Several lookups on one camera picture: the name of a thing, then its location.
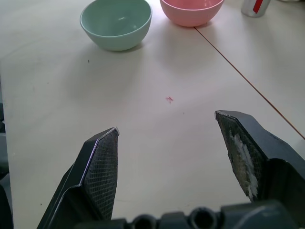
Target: white table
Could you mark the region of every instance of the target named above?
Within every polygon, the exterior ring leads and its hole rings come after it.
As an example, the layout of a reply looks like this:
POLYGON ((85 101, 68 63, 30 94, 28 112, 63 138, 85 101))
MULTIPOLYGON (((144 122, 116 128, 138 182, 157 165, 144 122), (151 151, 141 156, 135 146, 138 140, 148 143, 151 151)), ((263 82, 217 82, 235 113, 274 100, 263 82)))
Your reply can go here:
POLYGON ((225 0, 198 30, 305 136, 305 2, 271 0, 260 18, 242 2, 225 0))
POLYGON ((196 30, 171 24, 158 1, 149 1, 142 46, 123 53, 100 50, 81 30, 89 2, 5 1, 0 14, 16 229, 38 225, 83 142, 112 126, 121 133, 114 218, 248 201, 215 110, 253 115, 305 157, 288 123, 196 30))

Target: screw hole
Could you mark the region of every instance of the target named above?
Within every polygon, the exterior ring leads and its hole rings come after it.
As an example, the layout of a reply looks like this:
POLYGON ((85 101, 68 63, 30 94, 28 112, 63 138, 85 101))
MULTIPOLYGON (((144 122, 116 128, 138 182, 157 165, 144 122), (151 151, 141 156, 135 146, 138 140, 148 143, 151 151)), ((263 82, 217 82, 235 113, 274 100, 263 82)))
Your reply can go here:
POLYGON ((133 229, 154 229, 156 220, 149 215, 142 215, 133 221, 133 229))
POLYGON ((190 223, 195 229, 214 229, 217 226, 217 219, 211 210, 197 208, 190 215, 190 223))

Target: textured gripper pad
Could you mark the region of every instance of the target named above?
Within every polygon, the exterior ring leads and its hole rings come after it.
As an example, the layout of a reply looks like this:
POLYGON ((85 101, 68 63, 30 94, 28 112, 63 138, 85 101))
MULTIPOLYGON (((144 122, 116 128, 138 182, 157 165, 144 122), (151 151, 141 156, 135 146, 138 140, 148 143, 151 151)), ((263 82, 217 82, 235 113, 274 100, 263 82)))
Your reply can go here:
POLYGON ((233 172, 244 193, 251 201, 255 201, 262 182, 264 159, 235 120, 219 115, 217 121, 228 149, 233 172))
POLYGON ((118 136, 113 129, 96 145, 84 188, 103 219, 111 219, 118 176, 118 136))

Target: red and white can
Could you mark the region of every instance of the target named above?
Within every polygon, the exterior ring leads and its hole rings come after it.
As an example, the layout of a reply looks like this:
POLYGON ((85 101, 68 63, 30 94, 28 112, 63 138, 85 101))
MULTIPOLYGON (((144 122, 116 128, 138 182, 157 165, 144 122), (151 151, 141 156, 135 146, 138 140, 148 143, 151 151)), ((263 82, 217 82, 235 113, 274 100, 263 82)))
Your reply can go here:
POLYGON ((261 17, 265 14, 270 0, 244 0, 242 13, 249 17, 261 17))

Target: pink bowl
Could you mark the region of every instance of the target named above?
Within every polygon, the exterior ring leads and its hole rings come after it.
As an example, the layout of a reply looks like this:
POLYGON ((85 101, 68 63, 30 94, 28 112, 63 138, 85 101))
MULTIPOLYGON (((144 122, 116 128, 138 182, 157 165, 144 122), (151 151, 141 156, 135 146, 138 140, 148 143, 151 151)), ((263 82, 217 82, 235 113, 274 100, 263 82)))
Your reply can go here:
POLYGON ((174 23, 193 27, 206 24, 224 0, 160 0, 165 15, 174 23))

